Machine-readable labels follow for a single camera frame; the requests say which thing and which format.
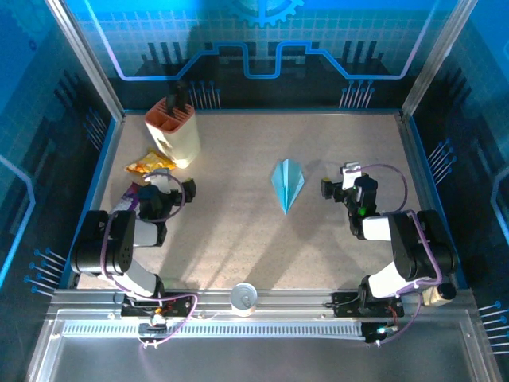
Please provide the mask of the cream knife block orange top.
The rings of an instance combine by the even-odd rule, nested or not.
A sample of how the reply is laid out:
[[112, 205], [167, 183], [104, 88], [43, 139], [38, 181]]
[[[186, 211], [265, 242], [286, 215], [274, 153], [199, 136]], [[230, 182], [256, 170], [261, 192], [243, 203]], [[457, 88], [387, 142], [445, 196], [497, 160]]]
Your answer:
[[166, 98], [145, 114], [145, 125], [157, 148], [179, 169], [187, 168], [200, 153], [200, 137], [196, 112], [190, 104], [185, 110], [174, 107], [167, 111]]

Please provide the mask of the white paper cup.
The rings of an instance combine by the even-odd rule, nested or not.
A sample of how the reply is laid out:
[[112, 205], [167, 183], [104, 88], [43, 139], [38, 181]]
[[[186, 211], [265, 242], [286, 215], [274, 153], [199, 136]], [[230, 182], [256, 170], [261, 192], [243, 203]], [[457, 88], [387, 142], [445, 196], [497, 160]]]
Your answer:
[[248, 317], [256, 310], [258, 292], [250, 283], [235, 285], [230, 293], [232, 312], [242, 318]]

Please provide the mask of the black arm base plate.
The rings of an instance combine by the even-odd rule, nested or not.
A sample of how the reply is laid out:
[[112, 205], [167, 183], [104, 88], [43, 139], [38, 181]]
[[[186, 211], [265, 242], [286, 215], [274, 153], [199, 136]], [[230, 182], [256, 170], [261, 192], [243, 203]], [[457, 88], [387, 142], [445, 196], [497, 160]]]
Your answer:
[[122, 303], [121, 315], [123, 317], [151, 317], [158, 314], [164, 318], [184, 318], [193, 307], [194, 297], [178, 293], [166, 293], [162, 301], [149, 299], [135, 300], [125, 297]]
[[373, 298], [357, 292], [335, 292], [325, 305], [336, 318], [402, 318], [405, 314], [402, 301], [397, 298]]

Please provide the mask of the light blue paper sheet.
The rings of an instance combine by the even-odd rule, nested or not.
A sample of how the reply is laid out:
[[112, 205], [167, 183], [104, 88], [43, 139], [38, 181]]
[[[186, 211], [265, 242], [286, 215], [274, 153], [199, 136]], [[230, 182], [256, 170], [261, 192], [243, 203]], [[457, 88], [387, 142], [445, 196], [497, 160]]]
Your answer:
[[278, 162], [271, 183], [282, 211], [287, 215], [305, 184], [300, 164], [290, 158]]

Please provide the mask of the purple snack bag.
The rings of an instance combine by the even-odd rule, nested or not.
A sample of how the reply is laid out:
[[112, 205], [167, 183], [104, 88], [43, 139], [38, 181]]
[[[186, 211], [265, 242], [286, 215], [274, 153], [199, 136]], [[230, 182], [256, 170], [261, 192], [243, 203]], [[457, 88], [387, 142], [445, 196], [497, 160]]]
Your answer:
[[117, 211], [134, 211], [138, 216], [141, 212], [142, 202], [146, 199], [146, 185], [132, 182], [119, 201], [112, 207], [110, 213]]

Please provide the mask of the aluminium table rail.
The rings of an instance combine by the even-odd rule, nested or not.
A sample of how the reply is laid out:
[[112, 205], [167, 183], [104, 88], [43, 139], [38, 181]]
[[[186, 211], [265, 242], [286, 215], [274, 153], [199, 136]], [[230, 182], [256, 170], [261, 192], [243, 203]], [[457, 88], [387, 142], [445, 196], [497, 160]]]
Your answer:
[[[235, 320], [229, 290], [193, 290], [198, 296], [197, 314], [214, 315], [217, 320]], [[332, 290], [259, 290], [256, 308], [249, 317], [255, 321], [331, 321], [333, 312], [325, 304], [332, 301]], [[125, 294], [118, 290], [58, 290], [49, 303], [46, 316], [59, 319], [118, 319]], [[452, 302], [440, 307], [424, 306], [425, 318], [445, 320], [476, 314], [476, 303], [469, 290], [461, 290]]]

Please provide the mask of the blue-edged aluminium side rail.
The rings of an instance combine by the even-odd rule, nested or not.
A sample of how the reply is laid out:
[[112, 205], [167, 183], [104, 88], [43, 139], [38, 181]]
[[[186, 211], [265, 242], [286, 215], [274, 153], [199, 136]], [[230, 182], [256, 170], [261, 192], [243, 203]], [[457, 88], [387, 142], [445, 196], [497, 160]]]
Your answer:
[[107, 187], [108, 178], [111, 173], [111, 167], [115, 160], [116, 151], [119, 146], [119, 140], [122, 135], [122, 129], [125, 119], [112, 119], [108, 127], [107, 135], [103, 143], [103, 147], [99, 153], [99, 158], [95, 167], [95, 172], [91, 179], [91, 184], [84, 201], [84, 206], [78, 224], [76, 226], [75, 235], [73, 236], [68, 258], [64, 265], [62, 276], [60, 277], [58, 289], [69, 289], [74, 285], [74, 272], [71, 269], [72, 250], [78, 240], [80, 229], [83, 226], [85, 217], [89, 210], [99, 209], [103, 200], [103, 196]]
[[406, 202], [406, 208], [413, 209], [415, 212], [425, 209], [437, 211], [445, 227], [447, 237], [453, 249], [456, 250], [457, 248], [449, 228], [449, 223], [414, 120], [411, 117], [405, 117], [401, 112], [397, 113], [395, 118], [410, 171], [407, 180], [409, 196]]

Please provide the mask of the aluminium frame post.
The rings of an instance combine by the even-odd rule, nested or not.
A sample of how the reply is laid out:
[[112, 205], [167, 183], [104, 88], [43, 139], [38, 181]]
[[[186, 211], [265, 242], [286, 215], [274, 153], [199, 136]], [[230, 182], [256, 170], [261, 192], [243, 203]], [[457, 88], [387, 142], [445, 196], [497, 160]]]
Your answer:
[[407, 121], [417, 110], [434, 77], [449, 56], [452, 47], [468, 21], [478, 0], [457, 0], [452, 13], [436, 39], [422, 70], [402, 105], [402, 120]]
[[65, 0], [45, 0], [45, 3], [107, 110], [116, 122], [122, 122], [125, 113], [119, 98]]

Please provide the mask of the yellow snack bag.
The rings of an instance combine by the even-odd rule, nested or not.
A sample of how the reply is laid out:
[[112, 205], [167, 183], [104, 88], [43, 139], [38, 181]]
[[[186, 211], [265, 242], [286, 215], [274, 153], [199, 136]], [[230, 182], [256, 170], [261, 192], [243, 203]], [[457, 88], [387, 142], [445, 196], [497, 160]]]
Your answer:
[[127, 165], [125, 171], [144, 175], [160, 169], [174, 170], [176, 167], [176, 164], [170, 158], [157, 150], [149, 149], [145, 156]]

